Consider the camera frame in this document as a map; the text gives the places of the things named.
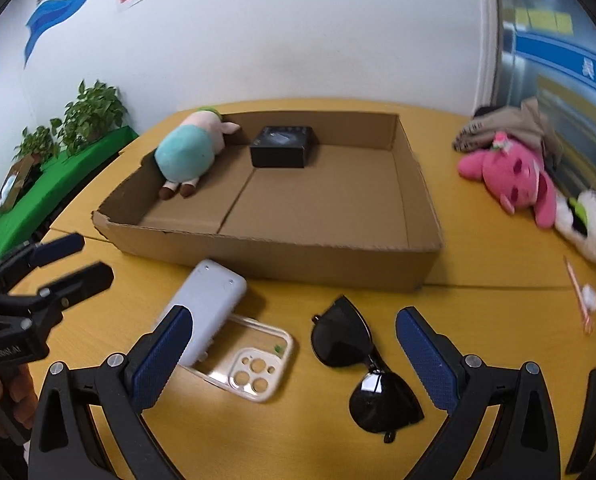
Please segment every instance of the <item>green plant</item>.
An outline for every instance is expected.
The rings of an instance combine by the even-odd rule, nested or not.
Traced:
[[[66,104],[58,138],[68,154],[74,155],[106,135],[114,126],[122,126],[126,111],[113,86],[96,81],[87,88],[82,80],[78,87],[78,100]]]
[[[16,146],[18,151],[15,158],[33,155],[38,162],[45,162],[52,156],[57,156],[60,153],[60,145],[53,140],[53,135],[59,126],[56,121],[62,122],[59,119],[52,119],[50,130],[46,126],[38,126],[33,133],[30,133],[28,128],[23,129],[22,142]]]

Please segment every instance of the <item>cardboard tray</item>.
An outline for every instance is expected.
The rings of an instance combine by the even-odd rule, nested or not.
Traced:
[[[121,251],[195,266],[210,258],[247,278],[410,292],[443,247],[440,225],[399,117],[329,111],[244,112],[196,195],[161,202],[153,152],[93,213]],[[256,169],[264,126],[307,125],[303,169]]]

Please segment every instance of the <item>white power bank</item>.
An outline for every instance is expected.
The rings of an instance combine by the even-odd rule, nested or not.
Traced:
[[[156,326],[175,305],[186,307],[193,317],[193,333],[179,365],[192,366],[209,348],[247,291],[247,280],[212,260],[201,261],[158,317]]]

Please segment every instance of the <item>white wall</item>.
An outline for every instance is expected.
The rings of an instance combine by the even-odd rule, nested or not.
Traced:
[[[142,132],[195,105],[335,96],[472,113],[491,93],[492,0],[88,0],[24,67],[35,0],[0,17],[0,185],[24,126],[82,78],[118,86]]]

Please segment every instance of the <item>black box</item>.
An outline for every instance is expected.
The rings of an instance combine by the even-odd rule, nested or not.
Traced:
[[[265,126],[249,146],[254,168],[304,168],[315,140],[310,126]]]

